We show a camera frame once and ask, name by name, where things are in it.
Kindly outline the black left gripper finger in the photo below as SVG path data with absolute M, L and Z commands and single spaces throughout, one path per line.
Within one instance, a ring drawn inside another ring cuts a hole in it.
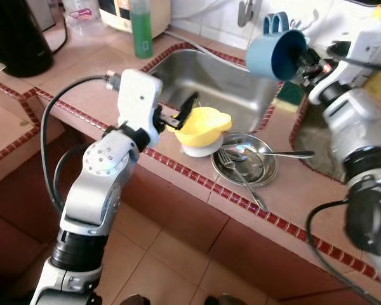
M 184 126 L 185 122 L 187 122 L 198 96 L 199 94 L 197 92 L 191 93 L 191 95 L 182 102 L 179 113 L 175 116 L 176 122 L 178 123 L 176 126 Z

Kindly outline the yellow plastic bowl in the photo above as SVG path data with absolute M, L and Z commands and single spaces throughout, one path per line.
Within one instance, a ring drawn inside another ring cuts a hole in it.
M 203 147 L 216 142 L 219 136 L 232 128 L 230 114 L 212 107 L 196 107 L 190 111 L 187 121 L 176 130 L 168 126 L 167 130 L 175 134 L 183 146 Z

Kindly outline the steel spoon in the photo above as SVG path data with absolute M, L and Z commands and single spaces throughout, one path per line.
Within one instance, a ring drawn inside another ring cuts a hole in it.
M 222 146 L 222 149 L 235 161 L 247 160 L 248 155 L 272 155 L 292 159 L 310 159 L 315 155 L 313 151 L 262 152 L 253 146 L 246 145 L 227 145 Z

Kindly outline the round steel plate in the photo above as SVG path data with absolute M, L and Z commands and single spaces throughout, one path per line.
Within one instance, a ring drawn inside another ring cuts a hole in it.
M 274 152 L 263 140 L 249 133 L 228 133 L 222 148 L 231 156 L 237 171 L 252 186 L 268 185 L 274 180 L 277 174 L 276 157 L 257 154 Z

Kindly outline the green yellow scouring sponge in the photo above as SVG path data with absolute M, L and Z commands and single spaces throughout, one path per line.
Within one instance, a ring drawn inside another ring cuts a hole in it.
M 284 82 L 280 85 L 272 104 L 282 111 L 297 112 L 305 99 L 304 90 L 300 85 Z

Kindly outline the steel sink basin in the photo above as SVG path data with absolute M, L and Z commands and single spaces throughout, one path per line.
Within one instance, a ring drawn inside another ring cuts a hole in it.
M 146 71 L 163 82 L 162 104 L 177 111 L 197 93 L 194 107 L 212 107 L 229 114 L 232 133 L 263 130 L 280 87 L 277 81 L 256 78 L 192 49 L 168 50 L 165 59 Z
M 298 121 L 290 134 L 293 150 L 312 151 L 314 156 L 303 159 L 302 163 L 312 171 L 324 175 L 339 184 L 345 183 L 345 170 L 342 162 L 332 155 L 331 132 L 323 117 L 324 107 L 309 102 L 304 96 L 298 108 Z

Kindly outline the small white plate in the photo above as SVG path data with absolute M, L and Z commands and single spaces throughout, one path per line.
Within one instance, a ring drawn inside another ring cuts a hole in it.
M 213 144 L 202 147 L 193 147 L 187 145 L 180 145 L 183 154 L 188 155 L 193 158 L 202 158 L 211 154 L 216 153 L 222 147 L 222 139 L 218 139 Z

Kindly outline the toothbrush holder cup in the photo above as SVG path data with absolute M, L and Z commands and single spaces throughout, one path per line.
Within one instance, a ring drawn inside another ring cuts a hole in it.
M 262 32 L 264 36 L 284 33 L 290 30 L 290 20 L 286 12 L 269 13 L 262 20 Z

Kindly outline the green dish soap bottle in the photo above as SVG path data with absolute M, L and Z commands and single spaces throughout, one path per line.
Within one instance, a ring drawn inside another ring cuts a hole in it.
M 133 52 L 140 59 L 153 56 L 150 0 L 129 0 Z

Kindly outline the steel fork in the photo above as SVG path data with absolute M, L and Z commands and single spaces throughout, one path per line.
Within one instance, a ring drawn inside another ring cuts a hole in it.
M 229 155 L 222 149 L 218 150 L 216 152 L 216 155 L 223 166 L 228 168 L 230 171 L 234 172 L 238 177 L 243 186 L 245 186 L 249 192 L 251 193 L 251 197 L 255 201 L 255 203 L 260 207 L 262 211 L 269 212 L 269 207 L 266 204 L 266 202 L 263 200 L 263 198 L 260 197 L 260 195 L 255 191 L 255 189 L 251 186 L 251 184 L 246 180 L 242 172 L 239 171 L 237 166 L 235 165 L 235 162 Z

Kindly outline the white water filter appliance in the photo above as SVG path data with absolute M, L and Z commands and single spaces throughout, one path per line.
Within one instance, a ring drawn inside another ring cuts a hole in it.
M 132 2 L 144 0 L 98 0 L 98 11 L 106 26 L 122 32 L 132 33 L 130 6 Z M 168 28 L 171 21 L 171 0 L 148 0 L 152 37 L 156 38 Z

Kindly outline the black electric kettle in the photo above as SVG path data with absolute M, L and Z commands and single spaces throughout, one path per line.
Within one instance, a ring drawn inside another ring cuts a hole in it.
M 54 64 L 54 54 L 26 0 L 0 0 L 0 64 L 14 78 L 33 78 Z

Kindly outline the steel wall tap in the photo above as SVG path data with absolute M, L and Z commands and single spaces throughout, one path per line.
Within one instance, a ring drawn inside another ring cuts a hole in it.
M 259 0 L 239 0 L 239 13 L 237 13 L 237 26 L 246 27 L 252 20 L 259 8 Z

